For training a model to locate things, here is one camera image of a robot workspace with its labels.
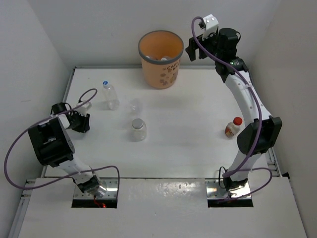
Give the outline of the tall blue label bottle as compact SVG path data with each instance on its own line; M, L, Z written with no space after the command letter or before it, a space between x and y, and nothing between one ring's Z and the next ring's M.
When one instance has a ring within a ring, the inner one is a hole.
M160 61L168 61L168 60L172 60L171 57L168 57L168 56L163 56Z

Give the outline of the orange plastic bin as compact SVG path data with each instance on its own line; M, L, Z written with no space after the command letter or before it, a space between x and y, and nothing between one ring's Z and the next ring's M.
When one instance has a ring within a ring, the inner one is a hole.
M171 87L177 79L183 51L182 39L173 32L157 30L144 35L138 43L138 52L145 81L156 89ZM163 56L172 60L160 61Z

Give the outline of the blue cap clear bottle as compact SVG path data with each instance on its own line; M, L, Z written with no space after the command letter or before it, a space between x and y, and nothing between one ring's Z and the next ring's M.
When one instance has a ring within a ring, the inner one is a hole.
M108 81L103 82L103 94L105 102L110 110L117 110L119 108L119 99L115 88Z

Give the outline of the grey cap clear jar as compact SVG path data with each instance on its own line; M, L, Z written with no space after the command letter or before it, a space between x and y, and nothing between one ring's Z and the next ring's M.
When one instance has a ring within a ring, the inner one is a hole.
M146 139L147 137L147 127L145 122L140 119L134 119L132 120L132 139L134 142L139 142L139 141L143 141Z

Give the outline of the red cap juice bottle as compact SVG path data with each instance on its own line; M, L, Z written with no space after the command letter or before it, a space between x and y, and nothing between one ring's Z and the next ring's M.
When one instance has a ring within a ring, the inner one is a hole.
M232 122L227 124L224 131L225 135L228 138L231 138L237 135L240 131L242 123L243 123L243 119L241 117L235 117Z

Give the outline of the small capless clear bottle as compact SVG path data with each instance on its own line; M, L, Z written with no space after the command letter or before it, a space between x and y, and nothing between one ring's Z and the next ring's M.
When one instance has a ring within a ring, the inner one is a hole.
M130 101L130 110L133 114L140 114L143 110L143 104L140 99L135 98Z

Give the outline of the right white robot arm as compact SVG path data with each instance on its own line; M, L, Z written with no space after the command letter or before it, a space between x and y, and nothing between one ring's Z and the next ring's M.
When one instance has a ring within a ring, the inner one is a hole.
M243 116L245 128L237 136L237 156L222 175L227 191L247 183L249 172L262 154L275 145L282 127L281 118L274 117L261 102L249 69L236 55L240 38L236 30L222 28L206 38L193 36L185 49L191 61L206 57L214 60L217 74L233 94Z

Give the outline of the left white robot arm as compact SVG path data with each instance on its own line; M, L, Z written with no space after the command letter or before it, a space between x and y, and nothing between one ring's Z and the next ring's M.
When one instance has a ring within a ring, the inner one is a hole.
M101 198L107 188L91 167L75 155L75 147L66 130L86 133L90 130L88 102L73 109L68 103L57 103L51 107L50 119L28 129L34 152L41 165L59 168L70 175L82 193Z

